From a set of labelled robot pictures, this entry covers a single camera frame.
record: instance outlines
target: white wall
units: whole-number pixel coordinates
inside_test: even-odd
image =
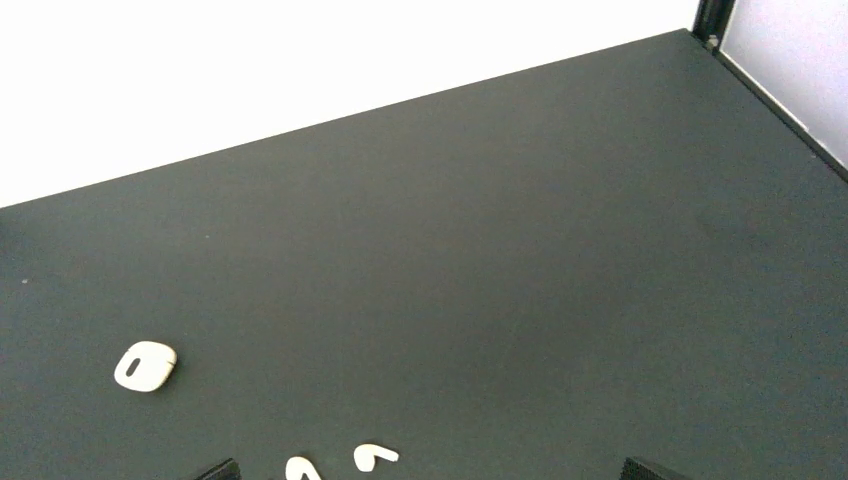
[[[848,167],[848,1],[736,0],[722,53]]]
[[[691,28],[697,5],[6,2],[0,206]]]

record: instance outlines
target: white earbud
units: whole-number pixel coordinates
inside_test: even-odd
[[[292,457],[286,462],[286,480],[301,480],[306,475],[308,480],[321,480],[315,465],[303,457]]]
[[[374,465],[377,463],[377,457],[390,462],[397,462],[400,455],[388,448],[371,443],[362,444],[353,451],[353,461],[356,463],[356,468],[360,472],[371,472],[374,470]]]

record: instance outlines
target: earbud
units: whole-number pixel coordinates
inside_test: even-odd
[[[303,476],[309,480],[321,480],[315,465],[303,457],[292,457],[286,462],[286,480],[301,480]]]
[[[371,472],[374,470],[374,465],[377,463],[377,457],[390,462],[397,462],[400,455],[388,448],[374,445],[371,443],[362,444],[353,451],[353,461],[356,463],[356,468],[360,472]]]

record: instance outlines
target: black oval hole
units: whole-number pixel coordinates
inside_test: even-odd
[[[135,369],[138,368],[138,364],[141,363],[140,358],[136,358],[133,360],[133,363],[130,364],[130,368],[127,369],[127,376],[131,377],[133,373],[135,373]]]

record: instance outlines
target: dark gray table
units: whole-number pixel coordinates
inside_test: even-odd
[[[0,478],[845,478],[846,212],[685,31],[9,207]]]

